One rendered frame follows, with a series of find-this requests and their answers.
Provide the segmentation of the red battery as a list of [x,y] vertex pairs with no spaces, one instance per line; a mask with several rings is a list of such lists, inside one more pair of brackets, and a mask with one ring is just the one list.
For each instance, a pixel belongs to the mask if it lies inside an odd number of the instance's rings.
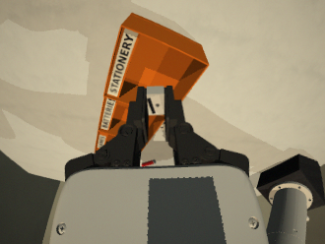
[[151,165],[151,164],[154,164],[154,163],[156,163],[155,160],[150,160],[150,161],[142,163],[142,166],[147,166],[147,165]]

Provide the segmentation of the beige domino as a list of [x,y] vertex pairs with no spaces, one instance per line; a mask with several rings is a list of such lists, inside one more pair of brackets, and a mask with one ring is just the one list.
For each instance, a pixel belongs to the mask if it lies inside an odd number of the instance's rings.
[[159,127],[159,129],[161,129],[161,130],[165,130],[164,121],[163,121],[163,123],[161,124],[161,126]]

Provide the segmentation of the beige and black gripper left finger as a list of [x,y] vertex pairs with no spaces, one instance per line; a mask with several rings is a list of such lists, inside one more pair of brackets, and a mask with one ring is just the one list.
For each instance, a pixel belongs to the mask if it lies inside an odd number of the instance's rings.
[[149,113],[147,88],[138,87],[136,101],[129,102],[126,124],[119,127],[117,136],[96,153],[70,159],[65,164],[65,182],[73,173],[93,167],[140,166],[141,149],[148,142]]

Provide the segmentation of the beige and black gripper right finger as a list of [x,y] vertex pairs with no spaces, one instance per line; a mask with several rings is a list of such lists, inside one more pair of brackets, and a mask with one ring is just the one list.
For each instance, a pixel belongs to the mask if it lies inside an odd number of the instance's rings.
[[245,154],[218,150],[194,133],[192,125],[185,122],[181,99],[174,101],[172,86],[164,88],[164,126],[165,141],[173,148],[174,165],[230,164],[244,170],[249,177],[249,159]]

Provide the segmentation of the orange open bin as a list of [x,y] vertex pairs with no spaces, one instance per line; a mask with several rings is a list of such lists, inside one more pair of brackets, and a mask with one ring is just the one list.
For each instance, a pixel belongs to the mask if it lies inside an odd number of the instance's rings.
[[131,13],[116,39],[95,152],[126,123],[129,102],[136,101],[138,87],[173,86],[174,99],[183,100],[209,65],[201,44]]

